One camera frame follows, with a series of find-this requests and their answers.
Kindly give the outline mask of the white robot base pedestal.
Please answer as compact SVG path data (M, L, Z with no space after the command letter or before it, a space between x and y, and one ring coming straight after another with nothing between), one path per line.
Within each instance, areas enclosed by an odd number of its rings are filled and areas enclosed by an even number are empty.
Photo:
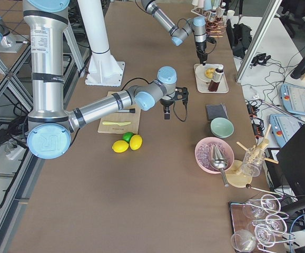
M101 2L80 0L78 6L92 53L85 83L119 87L125 63L111 54Z

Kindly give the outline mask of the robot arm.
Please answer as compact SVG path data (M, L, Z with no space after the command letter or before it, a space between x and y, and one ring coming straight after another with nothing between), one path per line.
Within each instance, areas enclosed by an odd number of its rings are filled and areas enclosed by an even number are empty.
M190 34L193 34L195 41L196 54L199 58L200 64L205 65L208 59L206 53L206 29L205 18L203 16L197 16L195 18L189 18L185 20L185 25L179 27L175 24L163 11L158 7L155 1L141 1L141 4L145 11L152 15L171 37L171 41L174 45L181 45Z
M31 29L33 109L28 114L27 145L41 159L55 159L72 145L71 133L95 120L137 104L143 110L175 98L177 76L164 66L147 86L134 85L89 105L63 107L63 33L68 1L24 1L24 21Z

